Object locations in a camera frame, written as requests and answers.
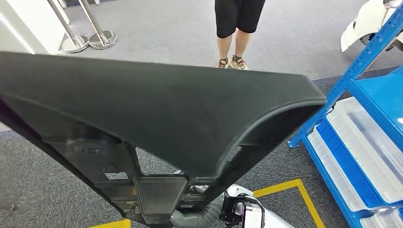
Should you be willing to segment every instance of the metal stanchion base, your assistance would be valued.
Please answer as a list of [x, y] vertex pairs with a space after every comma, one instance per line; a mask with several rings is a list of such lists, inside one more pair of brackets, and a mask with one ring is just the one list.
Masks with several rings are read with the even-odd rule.
[[93, 49], [106, 49], [113, 46], [116, 43], [117, 41], [116, 33], [112, 31], [103, 31], [103, 33], [107, 40], [105, 45], [102, 44], [96, 33], [89, 38], [89, 44]]
[[86, 36], [75, 36], [76, 40], [78, 42], [78, 46], [76, 46], [73, 41], [71, 41], [69, 38], [65, 39], [62, 42], [62, 50], [67, 52], [67, 53], [76, 53], [79, 51], [82, 51], [88, 47], [88, 38]]

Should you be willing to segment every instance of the gray flexible hose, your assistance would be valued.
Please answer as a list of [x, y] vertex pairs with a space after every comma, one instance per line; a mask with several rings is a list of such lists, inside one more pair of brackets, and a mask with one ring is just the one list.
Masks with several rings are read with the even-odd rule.
[[222, 210], [224, 193], [207, 205], [201, 212], [186, 213], [175, 210], [171, 223], [177, 228], [210, 228], [217, 223]]

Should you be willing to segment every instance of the black shorts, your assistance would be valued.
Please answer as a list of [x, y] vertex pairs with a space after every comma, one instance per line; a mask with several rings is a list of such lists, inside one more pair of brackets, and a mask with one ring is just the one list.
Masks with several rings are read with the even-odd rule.
[[265, 0], [215, 0], [217, 36], [226, 38], [236, 28], [253, 33], [258, 26]]

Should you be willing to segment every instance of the yellow floor tape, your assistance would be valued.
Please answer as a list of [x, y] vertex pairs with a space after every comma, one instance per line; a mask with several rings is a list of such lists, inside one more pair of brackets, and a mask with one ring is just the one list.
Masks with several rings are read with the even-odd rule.
[[130, 228], [130, 220], [124, 219], [116, 222], [109, 222], [99, 226], [94, 226], [91, 228]]
[[[304, 187], [304, 184], [302, 183], [301, 179], [295, 179], [295, 180], [290, 180], [281, 184], [273, 185], [270, 187], [266, 187], [263, 189], [259, 189], [254, 191], [253, 193], [255, 194], [255, 197], [262, 197], [266, 196], [272, 193], [276, 193], [279, 191], [283, 191], [286, 189], [291, 189], [297, 187], [299, 192], [301, 193], [302, 198], [305, 201], [305, 204], [308, 207], [309, 212], [312, 215], [312, 218], [318, 228], [325, 228], [325, 225], [323, 225], [322, 220], [319, 217], [319, 214], [316, 211], [316, 208], [314, 204], [312, 203], [311, 198], [308, 195], [307, 190]], [[117, 222], [110, 222], [106, 224], [102, 224], [99, 226], [94, 226], [91, 228], [130, 228], [130, 220], [125, 219]]]
[[304, 184], [302, 183], [301, 179], [295, 179], [295, 180], [290, 180], [281, 184], [273, 185], [267, 188], [259, 189], [254, 191], [253, 193], [255, 194], [255, 197], [262, 197], [265, 195], [269, 195], [275, 192], [283, 191], [286, 189], [294, 188], [297, 187], [299, 192], [301, 193], [302, 198], [305, 201], [305, 204], [308, 207], [309, 212], [312, 215], [312, 218], [318, 228], [324, 228], [325, 225], [323, 225], [322, 220], [320, 219], [319, 214], [316, 211], [316, 208], [314, 204], [312, 203], [311, 198], [308, 195], [307, 190], [304, 187]]

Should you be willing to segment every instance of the shoelace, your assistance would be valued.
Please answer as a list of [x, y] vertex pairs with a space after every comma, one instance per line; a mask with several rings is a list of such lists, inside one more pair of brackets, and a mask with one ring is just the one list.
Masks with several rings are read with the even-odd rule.
[[237, 61], [237, 67], [245, 69], [246, 68], [245, 63], [246, 62], [243, 61], [243, 58], [241, 58], [240, 60]]
[[226, 61], [224, 61], [224, 60], [220, 60], [220, 61], [218, 62], [218, 67], [220, 67], [220, 68], [224, 68], [226, 64], [227, 64], [227, 62], [226, 62]]

